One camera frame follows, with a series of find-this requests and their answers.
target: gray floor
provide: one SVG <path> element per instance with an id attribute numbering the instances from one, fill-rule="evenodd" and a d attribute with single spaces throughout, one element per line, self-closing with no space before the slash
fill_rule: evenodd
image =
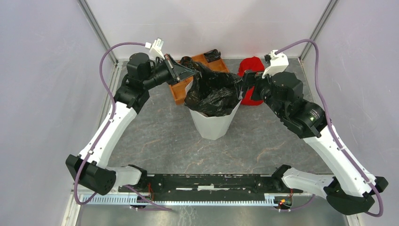
<path id="1" fill-rule="evenodd" d="M 309 198 L 295 197 L 295 206 Z M 135 211 L 122 205 L 85 205 L 77 226 L 348 226 L 346 216 L 321 199 L 302 210 L 278 213 L 272 207 L 170 206 L 173 211 Z"/>
<path id="2" fill-rule="evenodd" d="M 240 59 L 226 59 L 237 73 Z M 291 59 L 287 71 L 304 82 Z M 330 173 L 305 142 L 289 132 L 266 105 L 241 105 L 226 135 L 212 141 L 196 131 L 189 110 L 175 105 L 167 84 L 150 90 L 150 99 L 117 143 L 109 166 L 137 165 L 149 173 L 272 173 L 281 164 L 313 173 Z"/>

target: wooden tray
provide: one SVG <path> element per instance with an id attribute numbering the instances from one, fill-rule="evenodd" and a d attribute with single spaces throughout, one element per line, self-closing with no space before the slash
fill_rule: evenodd
<path id="1" fill-rule="evenodd" d="M 204 54 L 199 54 L 192 57 L 193 61 L 203 63 L 205 66 L 209 67 L 212 71 L 217 72 L 229 72 L 226 64 L 222 59 L 213 61 L 208 63 L 205 59 Z M 176 85 L 169 85 L 170 91 L 172 92 L 173 99 L 175 100 L 176 105 L 181 105 L 184 103 L 184 99 L 186 98 L 185 88 L 186 86 L 193 80 L 193 77 L 190 77 L 182 82 L 179 82 Z"/>

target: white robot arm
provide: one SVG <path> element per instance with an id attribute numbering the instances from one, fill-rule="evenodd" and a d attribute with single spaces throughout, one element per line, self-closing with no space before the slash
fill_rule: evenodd
<path id="1" fill-rule="evenodd" d="M 284 72 L 288 66 L 287 56 L 283 53 L 276 55 L 275 52 L 276 50 L 273 50 L 266 55 L 270 66 L 264 72 L 249 71 L 244 74 L 240 85 L 240 98 L 248 89 L 255 87 L 252 99 L 263 100 L 290 131 L 319 154 L 333 175 L 311 174 L 286 165 L 280 167 L 273 175 L 281 178 L 282 183 L 288 188 L 303 190 L 327 199 L 343 214 L 368 211 L 374 203 L 374 200 L 370 201 L 373 192 L 369 184 L 337 146 L 326 126 L 323 109 L 315 103 L 303 100 L 302 82 L 293 73 Z M 83 166 L 84 173 L 80 176 L 79 184 L 104 195 L 114 186 L 139 183 L 143 169 L 136 166 L 110 168 L 107 165 L 120 136 L 149 98 L 148 90 L 164 82 L 180 82 L 196 73 L 175 62 L 168 54 L 164 58 L 162 63 L 151 65 L 144 53 L 131 56 L 127 65 L 128 75 L 115 95 L 115 116 L 108 129 L 95 149 L 90 151 L 91 144 L 108 123 L 106 119 L 80 154 L 70 155 L 66 161 L 72 177 L 75 177 L 86 154 L 91 154 Z M 348 148 L 345 149 L 363 169 L 370 183 L 382 192 L 388 185 L 385 178 L 376 178 L 356 160 Z"/>

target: metal frame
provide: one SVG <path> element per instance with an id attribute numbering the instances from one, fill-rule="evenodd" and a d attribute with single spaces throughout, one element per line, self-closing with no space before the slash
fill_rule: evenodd
<path id="1" fill-rule="evenodd" d="M 91 195 L 93 193 L 93 191 L 82 187 L 82 186 L 78 186 L 78 191 L 80 193 L 79 198 L 82 199 L 85 195 Z M 134 193 L 121 193 L 118 192 L 118 188 L 114 187 L 109 193 L 108 195 L 126 195 L 126 194 L 130 194 L 132 196 L 135 196 Z M 266 195 L 271 195 L 274 197 L 279 197 L 279 196 L 287 196 L 287 194 L 266 194 Z M 301 193 L 301 194 L 294 194 L 294 196 L 310 196 L 310 193 Z M 80 208 L 81 206 L 78 205 L 73 197 L 73 193 L 70 194 L 69 197 L 69 201 L 68 201 L 68 206 L 66 208 L 65 211 L 65 216 L 63 218 L 63 221 L 61 223 L 62 226 L 75 226 L 78 222 L 78 216 L 79 216 L 79 212 L 80 212 Z M 365 223 L 363 221 L 363 218 L 361 217 L 361 214 L 355 214 L 355 215 L 350 215 L 350 216 L 346 216 L 347 220 L 348 220 L 348 225 L 349 226 L 365 226 Z"/>
<path id="2" fill-rule="evenodd" d="M 83 195 L 83 202 L 90 198 L 91 194 Z M 154 201 L 158 205 L 166 206 L 278 206 L 274 203 L 274 195 L 264 195 L 263 201 Z M 87 205 L 150 205 L 139 201 L 135 193 L 106 194 L 94 197 Z"/>
<path id="3" fill-rule="evenodd" d="M 321 15 L 319 21 L 317 22 L 316 27 L 314 28 L 310 39 L 312 40 L 316 40 L 317 37 L 319 36 L 321 29 L 323 29 L 324 25 L 326 24 L 328 18 L 331 15 L 331 12 L 334 10 L 334 8 L 336 7 L 337 3 L 339 0 L 330 0 L 330 2 L 328 2 L 326 9 L 324 10 L 323 14 Z M 300 60 L 304 60 L 306 58 L 306 56 L 309 53 L 309 50 L 311 49 L 312 44 L 307 43 L 305 48 L 302 50 L 302 53 L 299 55 L 299 59 Z"/>
<path id="4" fill-rule="evenodd" d="M 101 44 L 103 45 L 105 50 L 108 50 L 111 46 L 107 41 L 104 32 L 101 30 L 100 25 L 98 24 L 96 18 L 94 17 L 93 12 L 90 9 L 86 0 L 78 0 L 80 7 L 82 8 L 84 14 L 86 15 L 91 27 L 93 28 L 94 32 L 96 33 L 98 39 L 100 40 Z M 112 62 L 116 65 L 118 63 L 118 59 L 116 58 L 115 54 L 111 51 L 108 54 L 112 60 Z"/>

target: purple cable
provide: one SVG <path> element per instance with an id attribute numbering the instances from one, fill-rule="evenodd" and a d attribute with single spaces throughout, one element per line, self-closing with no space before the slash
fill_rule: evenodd
<path id="1" fill-rule="evenodd" d="M 145 44 L 139 43 L 139 42 L 123 42 L 123 43 L 119 43 L 119 44 L 116 44 L 116 45 L 112 46 L 109 50 L 107 50 L 107 51 L 104 53 L 103 57 L 101 58 L 101 61 L 100 61 L 100 79 L 101 79 L 101 82 L 103 83 L 103 86 L 104 86 L 105 90 L 107 90 L 107 93 L 108 93 L 108 95 L 110 96 L 111 104 L 112 104 L 112 112 L 111 112 L 110 118 L 109 118 L 109 120 L 107 121 L 107 123 L 105 124 L 104 128 L 101 130 L 100 134 L 98 134 L 97 138 L 96 138 L 95 141 L 93 142 L 93 145 L 91 146 L 90 151 L 93 151 L 94 148 L 96 147 L 97 143 L 100 141 L 101 137 L 103 136 L 103 134 L 104 134 L 105 131 L 107 130 L 108 126 L 110 125 L 110 123 L 111 123 L 110 120 L 113 119 L 113 117 L 114 117 L 114 115 L 115 115 L 115 111 L 116 111 L 115 100 L 113 99 L 112 92 L 111 92 L 110 88 L 108 88 L 108 85 L 107 85 L 107 83 L 105 82 L 105 79 L 104 79 L 104 76 L 103 76 L 103 63 L 104 63 L 104 60 L 105 60 L 105 58 L 107 57 L 107 55 L 108 55 L 114 48 L 116 48 L 116 47 L 118 47 L 118 46 L 123 46 L 123 45 L 145 46 Z M 79 204 L 79 205 L 87 204 L 87 203 L 88 203 L 89 201 L 91 201 L 92 198 L 97 194 L 96 192 L 94 192 L 94 193 L 90 196 L 90 198 L 87 199 L 87 200 L 84 201 L 84 202 L 81 202 L 81 201 L 79 200 L 79 197 L 78 197 L 78 183 L 79 183 L 79 179 L 80 179 L 80 174 L 82 173 L 83 166 L 86 164 L 86 162 L 88 161 L 89 157 L 90 157 L 90 153 L 88 152 L 87 155 L 86 155 L 86 157 L 85 157 L 85 159 L 84 159 L 83 162 L 80 164 L 80 167 L 79 167 L 79 169 L 78 169 L 78 173 L 76 174 L 76 177 L 75 177 L 75 185 L 73 186 L 73 197 L 75 198 L 75 201 L 76 201 L 77 204 Z"/>
<path id="2" fill-rule="evenodd" d="M 314 83 L 316 85 L 316 91 L 317 94 L 320 97 L 320 100 L 323 104 L 324 107 L 324 112 L 326 113 L 326 120 L 327 120 L 327 126 L 328 126 L 328 130 L 330 131 L 331 135 L 334 138 L 334 141 L 336 142 L 336 144 L 338 145 L 338 147 L 340 149 L 342 149 L 342 153 L 345 155 L 345 157 L 351 162 L 351 164 L 356 168 L 356 170 L 361 174 L 361 176 L 363 177 L 363 179 L 368 183 L 368 185 L 371 187 L 371 189 L 374 191 L 375 195 L 377 196 L 377 200 L 378 200 L 378 206 L 380 208 L 379 212 L 377 214 L 375 213 L 370 213 L 370 212 L 366 212 L 366 214 L 373 216 L 373 217 L 381 217 L 383 215 L 384 212 L 384 206 L 383 206 L 383 201 L 381 198 L 380 193 L 378 192 L 377 188 L 372 184 L 369 183 L 370 180 L 368 179 L 367 175 L 363 172 L 363 170 L 359 167 L 359 165 L 357 165 L 357 163 L 353 160 L 353 158 L 348 154 L 348 152 L 343 149 L 343 145 L 341 144 L 341 142 L 339 141 L 337 135 L 335 134 L 334 130 L 333 130 L 333 126 L 331 123 L 331 119 L 330 119 L 330 113 L 328 111 L 328 107 L 327 107 L 327 103 L 326 100 L 324 99 L 322 93 L 320 92 L 320 88 L 319 88 L 319 47 L 317 46 L 317 44 L 315 43 L 315 41 L 311 40 L 311 39 L 303 39 L 303 40 L 299 40 L 297 42 L 294 42 L 284 48 L 279 49 L 278 51 L 276 51 L 275 54 L 279 54 L 282 51 L 285 51 L 293 46 L 296 46 L 300 43 L 303 42 L 310 42 L 313 46 L 314 49 L 316 51 L 316 60 L 315 60 L 315 66 L 314 66 Z"/>
<path id="3" fill-rule="evenodd" d="M 130 185 L 124 185 L 124 187 L 128 188 L 132 192 L 136 193 L 140 198 L 142 198 L 144 201 L 148 202 L 149 204 L 158 207 L 157 209 L 138 209 L 141 211 L 155 211 L 155 210 L 164 210 L 164 211 L 172 211 L 172 209 L 160 206 L 158 204 L 155 204 L 151 200 L 146 199 L 143 195 L 141 195 L 138 191 L 136 191 L 134 188 L 132 188 Z"/>

